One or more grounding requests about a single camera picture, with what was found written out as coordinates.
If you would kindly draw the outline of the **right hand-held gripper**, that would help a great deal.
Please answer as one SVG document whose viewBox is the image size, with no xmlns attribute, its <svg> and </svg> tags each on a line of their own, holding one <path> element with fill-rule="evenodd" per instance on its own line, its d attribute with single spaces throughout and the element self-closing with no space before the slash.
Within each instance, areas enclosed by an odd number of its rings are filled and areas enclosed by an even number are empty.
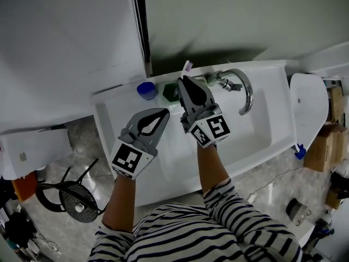
<svg viewBox="0 0 349 262">
<path fill-rule="evenodd" d="M 177 80 L 177 91 L 185 110 L 180 122 L 185 133 L 191 134 L 202 148 L 229 136 L 231 131 L 223 113 L 203 81 L 184 75 Z"/>
</svg>

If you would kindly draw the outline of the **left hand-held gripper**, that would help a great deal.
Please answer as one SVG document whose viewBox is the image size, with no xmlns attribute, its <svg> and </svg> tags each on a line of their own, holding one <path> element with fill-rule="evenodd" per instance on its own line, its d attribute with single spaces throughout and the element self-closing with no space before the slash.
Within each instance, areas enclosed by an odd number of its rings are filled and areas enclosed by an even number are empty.
<svg viewBox="0 0 349 262">
<path fill-rule="evenodd" d="M 110 165 L 119 175 L 134 180 L 157 156 L 157 144 L 170 118 L 167 108 L 136 113 L 115 141 Z"/>
</svg>

